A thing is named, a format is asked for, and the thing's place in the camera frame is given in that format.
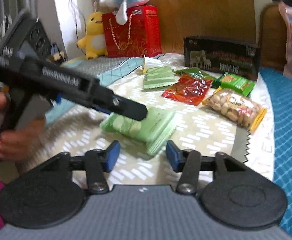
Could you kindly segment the person's left hand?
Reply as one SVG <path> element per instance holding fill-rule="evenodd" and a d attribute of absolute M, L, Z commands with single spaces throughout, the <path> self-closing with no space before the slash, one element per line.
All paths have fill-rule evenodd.
<path fill-rule="evenodd" d="M 6 106 L 6 96 L 0 92 L 0 110 Z M 0 134 L 0 159 L 20 161 L 27 158 L 33 143 L 45 128 L 46 119 L 41 116 L 19 131 L 6 130 Z"/>

